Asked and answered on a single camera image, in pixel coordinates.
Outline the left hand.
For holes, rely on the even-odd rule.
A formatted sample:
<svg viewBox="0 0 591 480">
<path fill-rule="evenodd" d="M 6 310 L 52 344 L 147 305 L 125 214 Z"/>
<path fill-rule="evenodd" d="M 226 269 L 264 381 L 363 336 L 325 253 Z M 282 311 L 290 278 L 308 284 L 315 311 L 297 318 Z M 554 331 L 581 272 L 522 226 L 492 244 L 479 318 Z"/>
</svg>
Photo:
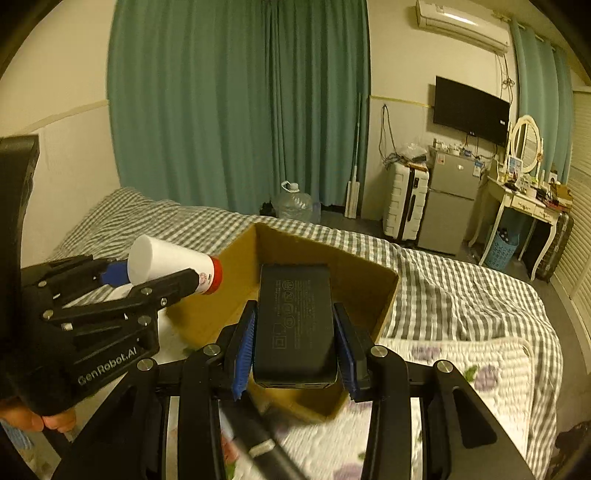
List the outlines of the left hand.
<svg viewBox="0 0 591 480">
<path fill-rule="evenodd" d="M 53 416 L 41 416 L 27 408 L 19 399 L 1 401 L 1 419 L 23 431 L 41 432 L 44 428 L 60 433 L 71 431 L 77 423 L 76 412 L 68 409 Z"/>
</svg>

